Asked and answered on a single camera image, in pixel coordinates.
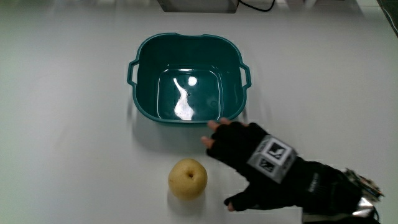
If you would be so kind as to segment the person's right hand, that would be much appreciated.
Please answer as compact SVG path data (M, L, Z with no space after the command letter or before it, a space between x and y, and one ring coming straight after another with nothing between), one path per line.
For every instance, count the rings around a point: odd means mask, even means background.
M243 124L226 118L209 121L214 131L203 136L208 156L232 167L249 182L242 192L224 200L229 211L273 210L298 206L306 210L329 210L331 187L322 181L325 166L296 158L281 183L277 183L248 164L249 158L268 135L258 124Z

